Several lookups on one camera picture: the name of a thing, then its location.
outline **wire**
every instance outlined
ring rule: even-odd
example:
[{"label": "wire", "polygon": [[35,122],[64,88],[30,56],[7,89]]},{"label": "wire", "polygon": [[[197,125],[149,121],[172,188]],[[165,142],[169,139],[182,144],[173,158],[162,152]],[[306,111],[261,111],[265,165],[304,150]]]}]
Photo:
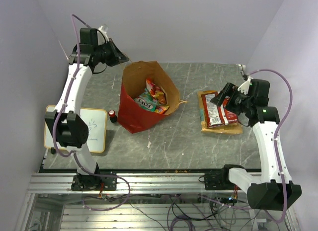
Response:
[{"label": "wire", "polygon": [[199,182],[204,183],[204,180],[200,180],[201,178],[204,178],[204,175],[201,175],[201,176],[199,177]]},{"label": "wire", "polygon": [[198,219],[198,218],[192,218],[192,217],[189,217],[188,215],[186,215],[184,212],[183,212],[183,210],[174,202],[173,203],[173,205],[172,205],[172,213],[174,214],[174,216],[175,217],[177,217],[177,218],[179,218],[179,216],[178,215],[176,215],[175,214],[175,212],[174,212],[174,210],[173,210],[173,206],[176,206],[180,211],[181,211],[181,213],[183,214],[183,216],[185,217],[185,218],[180,218],[180,219],[184,219],[184,220],[193,220],[193,221],[203,221],[203,220],[206,220],[206,219],[208,219],[208,218],[210,218],[210,217],[212,217],[212,216],[214,216],[215,217],[215,214],[211,214],[211,215],[209,215],[209,216],[207,216],[207,217],[205,217],[204,219]]},{"label": "wire", "polygon": [[88,209],[88,210],[93,210],[93,211],[109,211],[109,210],[114,210],[114,209],[116,209],[116,208],[122,206],[123,204],[125,204],[125,203],[128,201],[129,196],[130,196],[130,192],[131,192],[131,188],[130,188],[129,182],[128,182],[126,179],[124,179],[123,177],[118,176],[118,175],[101,175],[101,174],[91,173],[90,171],[86,170],[86,169],[80,164],[80,161],[79,161],[79,159],[78,159],[76,153],[74,153],[73,157],[74,157],[74,160],[75,160],[76,164],[78,165],[78,167],[80,167],[80,169],[81,169],[82,171],[84,171],[85,173],[87,173],[87,174],[89,174],[89,175],[93,175],[93,176],[98,176],[98,177],[121,179],[121,180],[123,180],[123,181],[128,185],[128,194],[126,195],[124,201],[121,202],[119,205],[116,205],[116,206],[114,206],[114,207],[112,207],[112,208],[109,208],[109,209],[94,209],[94,208],[90,208],[89,206],[87,206],[87,205],[85,204],[85,198],[83,198],[83,199],[82,199],[83,208],[86,208],[86,209]]},{"label": "wire", "polygon": [[78,16],[76,16],[75,14],[71,15],[72,17],[75,17],[77,20],[79,20],[81,23],[83,23],[86,27],[91,28],[90,25],[88,25],[86,22],[84,22],[82,19],[80,19]]},{"label": "wire", "polygon": [[190,220],[184,220],[184,219],[181,219],[181,218],[182,218],[182,216],[180,216],[179,218],[174,218],[172,220],[171,225],[170,225],[170,231],[173,231],[173,227],[179,221],[184,221],[188,225],[189,231],[195,231],[195,227],[194,227],[193,223]]},{"label": "wire", "polygon": [[250,209],[251,209],[251,207],[236,207],[236,206],[232,206],[232,205],[226,205],[226,204],[224,204],[224,203],[221,203],[220,201],[210,199],[210,198],[205,197],[205,196],[203,196],[203,195],[199,195],[199,197],[201,197],[201,198],[203,198],[203,199],[205,199],[205,200],[212,201],[212,202],[214,202],[214,203],[216,203],[216,204],[219,204],[219,205],[221,205],[221,206],[225,206],[225,207],[231,208],[231,209],[237,209],[237,210],[250,210]]},{"label": "wire", "polygon": [[103,73],[106,69],[107,69],[107,65],[106,65],[106,67],[105,67],[102,71],[93,72],[93,75],[97,75],[97,74]]},{"label": "wire", "polygon": [[279,156],[278,145],[277,145],[277,140],[276,139],[278,137],[279,129],[281,128],[281,126],[285,122],[285,120],[286,120],[287,116],[289,115],[289,112],[290,112],[290,110],[292,108],[293,91],[292,91],[292,88],[291,88],[290,84],[288,83],[287,79],[281,73],[279,73],[279,72],[277,72],[275,70],[261,69],[261,70],[253,71],[249,75],[251,76],[251,75],[253,75],[255,73],[258,73],[260,71],[269,71],[269,72],[277,74],[280,78],[283,79],[283,81],[285,82],[285,84],[287,85],[288,90],[289,90],[289,105],[288,105],[287,111],[286,111],[284,117],[282,118],[281,122],[278,124],[278,126],[277,126],[277,128],[276,128],[276,130],[274,132],[274,147],[275,147],[275,153],[276,153],[278,169],[279,169],[279,172],[280,172],[280,176],[281,176],[281,179],[282,179],[282,186],[283,186],[283,213],[282,213],[281,218],[276,220],[269,214],[268,211],[265,211],[273,221],[275,221],[276,223],[281,223],[281,222],[283,222],[285,220],[286,213],[287,213],[287,188],[286,188],[285,175],[284,175],[284,172],[283,172],[283,165],[282,165],[282,161],[281,161],[280,156]]},{"label": "wire", "polygon": [[278,225],[278,223],[276,223],[276,225],[277,225],[278,231],[280,231],[280,228],[279,228],[279,225]]},{"label": "wire", "polygon": [[249,219],[246,223],[245,223],[245,225],[243,225],[242,226],[242,228],[240,228],[240,230],[239,231],[241,231],[250,221],[252,221],[252,220],[254,220],[255,221],[255,219],[256,219],[256,217],[258,216],[258,214],[259,214],[259,212],[260,212],[260,210],[257,212],[257,214],[255,215],[255,217],[254,218],[251,218],[251,219]]},{"label": "wire", "polygon": [[202,215],[203,219],[206,220],[206,222],[208,223],[208,225],[213,228],[213,225],[210,223],[210,221],[208,220],[208,218],[204,216],[204,213],[203,213],[195,204],[192,204],[192,205],[200,212],[200,214]]},{"label": "wire", "polygon": [[103,44],[105,44],[106,42],[107,42],[107,40],[106,40],[106,37],[104,36],[104,34],[99,30],[99,29],[96,29],[101,35],[102,35],[102,37],[104,38],[104,43]]},{"label": "wire", "polygon": [[225,218],[225,219],[222,218],[220,207],[218,207],[218,217],[219,217],[219,219],[222,220],[225,224],[227,224],[227,225],[235,225],[235,224],[237,223],[236,216],[235,216],[234,222],[232,222],[232,220],[233,220],[233,215],[232,215],[231,222],[230,222],[230,223],[227,222],[227,221],[226,221],[226,218]]},{"label": "wire", "polygon": [[60,120],[60,117],[62,115],[62,113],[64,112],[66,106],[67,106],[67,101],[68,101],[68,98],[70,96],[70,92],[71,92],[71,88],[72,88],[72,85],[73,85],[73,82],[76,78],[76,75],[78,74],[79,70],[80,70],[80,39],[79,39],[79,35],[77,33],[77,29],[76,29],[76,26],[75,26],[75,21],[74,21],[74,18],[78,19],[81,23],[83,23],[84,25],[86,24],[83,20],[81,20],[78,16],[74,15],[74,14],[71,14],[71,20],[72,20],[72,24],[73,24],[73,29],[74,29],[74,33],[76,35],[76,41],[77,41],[77,54],[78,54],[78,58],[77,58],[77,67],[73,73],[73,76],[70,80],[70,83],[69,83],[69,86],[66,90],[66,93],[65,93],[65,97],[64,97],[64,101],[63,101],[63,105],[61,107],[61,110],[59,111],[56,119],[54,120],[54,124],[53,124],[53,134],[52,134],[52,137],[53,137],[53,145],[54,145],[54,148],[56,150],[56,152],[61,155],[62,157],[69,157],[71,154],[73,154],[75,151],[70,151],[69,153],[67,154],[63,154],[60,149],[58,148],[58,145],[57,145],[57,141],[56,141],[56,129],[57,129],[57,125],[59,123],[59,120]]},{"label": "wire", "polygon": [[144,214],[146,217],[148,217],[149,219],[151,219],[151,220],[153,220],[153,221],[156,221],[156,222],[163,228],[163,230],[166,231],[165,228],[164,228],[164,226],[163,226],[158,220],[155,220],[155,219],[149,217],[149,216],[146,215],[142,210],[140,210],[140,209],[137,208],[137,207],[134,207],[132,204],[130,204],[130,205],[131,205],[131,207],[133,207],[134,209],[136,209],[136,210],[140,211],[141,213],[143,213],[143,214]]}]

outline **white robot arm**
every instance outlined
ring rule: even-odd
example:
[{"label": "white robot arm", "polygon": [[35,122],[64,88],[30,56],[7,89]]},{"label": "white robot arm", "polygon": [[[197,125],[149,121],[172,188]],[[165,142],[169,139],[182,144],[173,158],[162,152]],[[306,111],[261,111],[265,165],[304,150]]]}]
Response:
[{"label": "white robot arm", "polygon": [[[225,165],[223,172],[227,182],[237,185],[247,194],[249,205],[253,209],[283,210],[283,183],[287,189],[287,208],[301,195],[300,185],[292,182],[280,142],[280,136],[275,136],[280,123],[275,107],[268,107],[270,84],[266,80],[253,79],[245,76],[245,82],[237,87],[227,83],[222,91],[211,102],[221,106],[224,99],[228,102],[225,108],[236,114],[244,113],[249,118],[249,126],[256,136],[260,161],[261,178],[251,176],[239,165]],[[280,160],[277,159],[275,143]]]},{"label": "white robot arm", "polygon": [[[92,158],[87,146],[88,127],[80,118],[80,106],[85,88],[94,74],[98,63],[115,66],[129,59],[115,46],[106,34],[107,28],[81,28],[79,43],[79,63],[77,46],[69,58],[69,73],[62,96],[53,112],[46,112],[45,122],[56,142],[65,147],[69,155],[74,156],[91,174],[99,175],[99,168]],[[98,32],[102,35],[102,43],[98,43]],[[90,175],[82,167],[77,168],[77,175],[72,184],[72,190],[92,190],[101,184],[101,178]]]}]

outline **chip bag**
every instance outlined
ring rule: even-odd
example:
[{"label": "chip bag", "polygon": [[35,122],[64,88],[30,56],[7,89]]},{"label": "chip bag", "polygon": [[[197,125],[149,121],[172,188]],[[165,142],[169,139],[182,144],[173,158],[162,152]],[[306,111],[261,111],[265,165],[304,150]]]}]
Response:
[{"label": "chip bag", "polygon": [[168,108],[168,105],[157,106],[157,108],[155,109],[155,113],[163,114],[165,111],[168,110]]},{"label": "chip bag", "polygon": [[198,91],[198,101],[199,101],[199,108],[200,108],[200,118],[201,118],[201,131],[202,132],[212,132],[212,133],[224,133],[224,134],[241,134],[243,133],[242,125],[239,123],[228,123],[227,125],[220,125],[217,127],[210,127],[208,125],[207,117],[206,117],[206,105],[204,102],[210,102],[211,98],[203,97],[202,95],[210,95],[217,91],[215,90],[208,90],[208,91]]},{"label": "chip bag", "polygon": [[159,86],[155,85],[150,78],[146,79],[146,88],[151,96],[158,100],[161,105],[167,104],[163,90]]},{"label": "chip bag", "polygon": [[139,95],[137,98],[134,99],[136,103],[143,109],[155,112],[156,107],[160,105],[160,103],[154,99],[149,91],[145,88],[145,92]]}]

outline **red snack package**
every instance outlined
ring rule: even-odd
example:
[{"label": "red snack package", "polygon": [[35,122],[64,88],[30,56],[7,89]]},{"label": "red snack package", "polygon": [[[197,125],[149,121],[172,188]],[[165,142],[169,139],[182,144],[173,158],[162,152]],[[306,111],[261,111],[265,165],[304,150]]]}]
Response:
[{"label": "red snack package", "polygon": [[159,86],[155,85],[149,78],[146,79],[146,88],[151,94],[151,96],[154,99],[158,100],[160,104],[167,104],[163,90]]},{"label": "red snack package", "polygon": [[157,106],[157,108],[155,109],[155,113],[159,113],[159,114],[163,114],[165,113],[165,111],[167,111],[169,108],[168,105],[162,105],[162,106]]},{"label": "red snack package", "polygon": [[201,95],[204,107],[204,116],[206,118],[208,128],[238,122],[238,116],[224,108],[224,105],[226,105],[229,100],[228,98],[224,99],[221,107],[210,102],[210,100],[218,95],[218,93],[219,92],[216,91]]}]

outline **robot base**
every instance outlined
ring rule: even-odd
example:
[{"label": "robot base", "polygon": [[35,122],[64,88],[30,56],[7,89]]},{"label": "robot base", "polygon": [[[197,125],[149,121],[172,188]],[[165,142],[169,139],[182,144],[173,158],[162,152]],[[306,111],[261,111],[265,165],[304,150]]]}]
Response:
[{"label": "robot base", "polygon": [[[95,174],[100,174],[99,167],[97,165]],[[103,172],[105,175],[115,175],[110,172]],[[76,174],[73,177],[71,190],[72,191],[90,191],[101,190],[102,184],[104,185],[104,191],[114,191],[117,186],[117,178],[106,178],[93,175]]]}]

